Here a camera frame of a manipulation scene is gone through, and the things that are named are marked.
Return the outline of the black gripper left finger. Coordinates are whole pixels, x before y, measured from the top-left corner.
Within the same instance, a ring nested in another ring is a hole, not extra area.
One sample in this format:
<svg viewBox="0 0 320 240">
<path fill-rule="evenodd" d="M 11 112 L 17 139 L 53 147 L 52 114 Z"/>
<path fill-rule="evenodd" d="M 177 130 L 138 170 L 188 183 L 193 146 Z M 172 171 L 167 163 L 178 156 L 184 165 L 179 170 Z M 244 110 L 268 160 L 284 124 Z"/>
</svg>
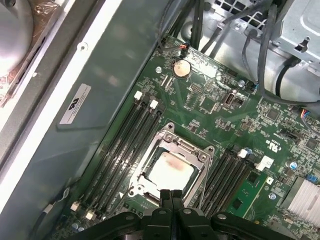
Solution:
<svg viewBox="0 0 320 240">
<path fill-rule="evenodd" d="M 160 191 L 160 207 L 149 208 L 143 217 L 122 212 L 74 235 L 76 240 L 170 240 L 173 214 L 171 191 Z"/>
</svg>

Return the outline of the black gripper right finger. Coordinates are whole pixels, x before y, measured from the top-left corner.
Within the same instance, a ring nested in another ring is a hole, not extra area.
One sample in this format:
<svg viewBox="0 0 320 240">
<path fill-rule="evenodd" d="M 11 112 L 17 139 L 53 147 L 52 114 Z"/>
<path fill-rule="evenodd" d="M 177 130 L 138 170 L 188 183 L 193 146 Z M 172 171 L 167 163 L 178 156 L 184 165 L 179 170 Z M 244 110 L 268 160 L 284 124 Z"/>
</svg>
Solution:
<svg viewBox="0 0 320 240">
<path fill-rule="evenodd" d="M 210 219 L 201 211 L 184 207 L 182 191 L 173 191 L 173 207 L 184 240 L 284 240 L 285 235 L 228 212 Z"/>
</svg>

